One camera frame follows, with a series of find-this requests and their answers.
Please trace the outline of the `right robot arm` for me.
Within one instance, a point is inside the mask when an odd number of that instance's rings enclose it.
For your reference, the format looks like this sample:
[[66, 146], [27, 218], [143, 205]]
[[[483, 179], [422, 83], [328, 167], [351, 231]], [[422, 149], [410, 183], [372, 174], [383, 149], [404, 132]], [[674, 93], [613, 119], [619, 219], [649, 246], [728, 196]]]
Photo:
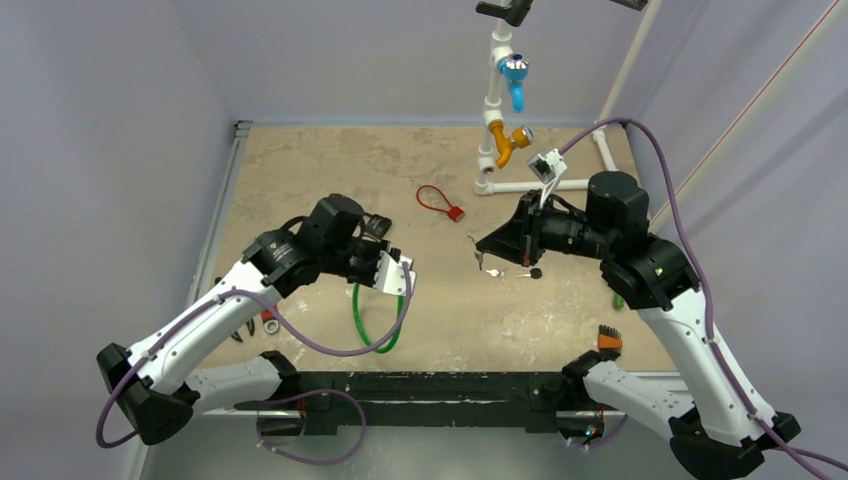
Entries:
[[799, 423], [744, 377], [707, 320], [705, 290], [690, 261], [675, 243], [649, 232], [648, 206], [648, 193], [632, 176], [601, 172], [590, 178], [584, 208], [529, 191], [475, 247], [524, 267], [548, 251], [598, 260], [602, 279], [653, 331], [688, 392], [663, 390], [596, 350], [564, 367], [564, 399], [576, 407], [600, 403], [648, 427], [695, 478], [746, 477], [767, 450], [798, 435]]

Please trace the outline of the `green cable lock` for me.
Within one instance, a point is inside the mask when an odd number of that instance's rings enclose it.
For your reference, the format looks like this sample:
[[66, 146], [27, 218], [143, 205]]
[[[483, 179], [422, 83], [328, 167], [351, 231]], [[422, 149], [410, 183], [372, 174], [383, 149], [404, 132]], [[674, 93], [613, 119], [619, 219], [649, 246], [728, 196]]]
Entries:
[[367, 300], [366, 305], [363, 306], [360, 300], [360, 285], [354, 284], [352, 286], [352, 321], [358, 338], [363, 346], [371, 346], [376, 339], [379, 339], [383, 336], [383, 333], [378, 333], [376, 330], [373, 330], [373, 327], [391, 326], [395, 322], [396, 318], [403, 312], [405, 308], [405, 300], [406, 298], [403, 295], [397, 297], [394, 307], [395, 312], [391, 315], [391, 319], [379, 323], [374, 318], [374, 315], [376, 315], [377, 313], [387, 314], [389, 312], [388, 304], [386, 302], [383, 302], [377, 305], [371, 300]]

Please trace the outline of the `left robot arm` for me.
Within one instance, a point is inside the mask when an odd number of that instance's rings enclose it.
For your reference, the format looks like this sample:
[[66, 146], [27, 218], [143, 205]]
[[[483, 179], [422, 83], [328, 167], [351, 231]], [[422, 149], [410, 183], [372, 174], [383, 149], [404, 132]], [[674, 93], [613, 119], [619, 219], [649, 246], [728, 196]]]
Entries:
[[240, 327], [322, 275], [383, 294], [412, 297], [412, 258], [364, 235], [365, 211], [332, 193], [307, 215], [258, 235], [210, 290], [167, 325], [129, 347], [110, 343], [96, 356], [109, 391], [95, 424], [101, 448], [137, 437], [161, 443], [194, 415], [243, 402], [284, 409], [297, 399], [296, 370], [276, 352], [240, 365], [200, 363]]

